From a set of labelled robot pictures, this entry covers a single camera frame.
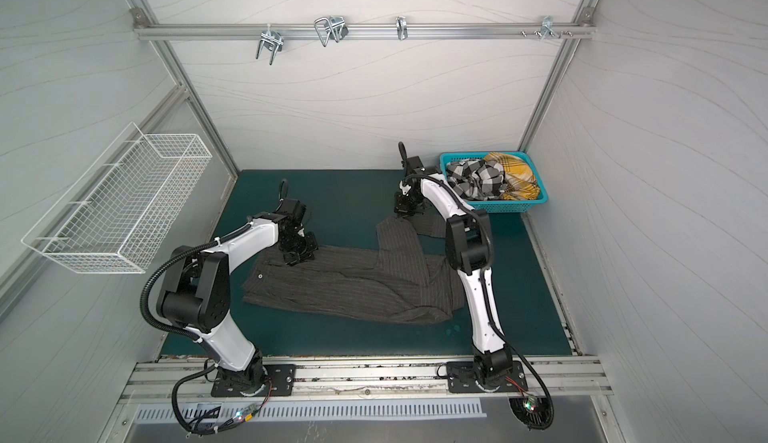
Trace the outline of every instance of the black mounting plate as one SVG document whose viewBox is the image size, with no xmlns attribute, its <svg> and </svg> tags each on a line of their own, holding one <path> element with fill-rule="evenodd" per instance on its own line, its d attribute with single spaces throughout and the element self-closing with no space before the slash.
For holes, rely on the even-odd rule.
<svg viewBox="0 0 768 443">
<path fill-rule="evenodd" d="M 450 393 L 520 393 L 517 386 L 513 385 L 509 381 L 498 387 L 497 390 L 484 389 L 475 381 L 475 373 L 472 371 L 471 361 L 448 361 L 446 368 L 456 371 L 456 376 L 449 376 L 448 380 L 448 392 Z M 520 385 L 523 390 L 528 390 L 528 383 L 525 381 L 525 374 L 523 372 L 523 364 L 520 361 L 512 361 L 512 369 L 508 377 L 514 380 L 515 383 Z"/>
<path fill-rule="evenodd" d="M 290 396 L 293 392 L 293 378 L 296 375 L 296 365 L 264 365 L 264 372 L 272 380 L 272 393 L 270 396 Z M 210 395 L 214 398 L 226 398 L 227 396 L 236 396 L 242 398 L 239 391 L 235 391 L 228 381 L 221 379 L 221 374 L 216 375 L 214 387 L 210 390 Z M 268 388 L 262 388 L 255 395 L 248 396 L 266 396 Z"/>
</svg>

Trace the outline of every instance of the white wall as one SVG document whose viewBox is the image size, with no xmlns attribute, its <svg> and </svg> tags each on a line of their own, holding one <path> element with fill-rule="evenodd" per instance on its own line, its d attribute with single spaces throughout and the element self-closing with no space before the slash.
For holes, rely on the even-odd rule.
<svg viewBox="0 0 768 443">
<path fill-rule="evenodd" d="M 133 35 L 125 0 L 0 0 L 0 273 L 60 192 L 173 86 Z M 186 103 L 160 131 L 205 138 Z M 210 236 L 228 181 L 214 157 L 161 255 Z M 0 440 L 98 438 L 135 362 L 160 341 L 138 311 L 146 277 L 52 264 L 33 283 L 0 323 Z"/>
<path fill-rule="evenodd" d="M 629 441 L 768 441 L 768 0 L 600 0 L 534 228 Z"/>
<path fill-rule="evenodd" d="M 148 0 L 161 23 L 570 21 L 579 0 Z M 399 168 L 397 142 L 514 150 L 559 42 L 286 41 L 272 66 L 257 42 L 174 49 L 241 168 Z"/>
</svg>

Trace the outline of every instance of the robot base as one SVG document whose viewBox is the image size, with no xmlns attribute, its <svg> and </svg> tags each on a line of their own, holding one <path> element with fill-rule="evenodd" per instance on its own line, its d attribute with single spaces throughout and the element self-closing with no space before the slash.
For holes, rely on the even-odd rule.
<svg viewBox="0 0 768 443">
<path fill-rule="evenodd" d="M 264 365 L 264 376 L 267 379 L 272 380 L 272 393 L 271 396 L 290 396 L 293 392 L 293 376 L 296 374 L 296 365 Z M 261 388 L 256 389 L 254 394 L 244 395 L 240 391 L 235 390 L 237 383 L 222 377 L 221 370 L 216 375 L 214 380 L 214 387 L 210 391 L 210 395 L 214 398 L 226 398 L 227 396 L 266 396 L 270 390 L 263 385 Z"/>
<path fill-rule="evenodd" d="M 498 387 L 483 388 L 477 383 L 472 361 L 448 361 L 446 369 L 448 371 L 448 391 L 451 393 L 520 393 L 518 387 L 506 381 L 505 378 L 501 379 Z M 520 361 L 512 362 L 512 368 L 509 370 L 507 378 L 520 385 L 523 390 L 528 390 L 528 383 L 525 381 L 525 374 L 523 373 L 523 364 Z"/>
</svg>

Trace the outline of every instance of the black fan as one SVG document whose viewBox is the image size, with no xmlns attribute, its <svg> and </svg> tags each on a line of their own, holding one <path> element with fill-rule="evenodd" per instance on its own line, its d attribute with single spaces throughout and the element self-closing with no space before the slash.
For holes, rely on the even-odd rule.
<svg viewBox="0 0 768 443">
<path fill-rule="evenodd" d="M 526 396 L 524 398 L 510 398 L 509 408 L 514 417 L 531 430 L 543 430 L 549 427 L 548 421 L 552 421 L 550 412 L 552 408 L 546 398 Z"/>
</svg>

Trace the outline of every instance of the white wire basket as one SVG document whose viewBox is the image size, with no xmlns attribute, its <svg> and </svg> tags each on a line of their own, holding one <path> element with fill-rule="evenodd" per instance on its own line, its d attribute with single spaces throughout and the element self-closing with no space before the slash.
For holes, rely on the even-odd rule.
<svg viewBox="0 0 768 443">
<path fill-rule="evenodd" d="M 110 148 L 115 144 L 125 146 L 119 157 L 94 162 L 24 235 L 24 245 L 75 273 L 146 271 L 211 155 L 197 134 L 138 131 Z"/>
</svg>

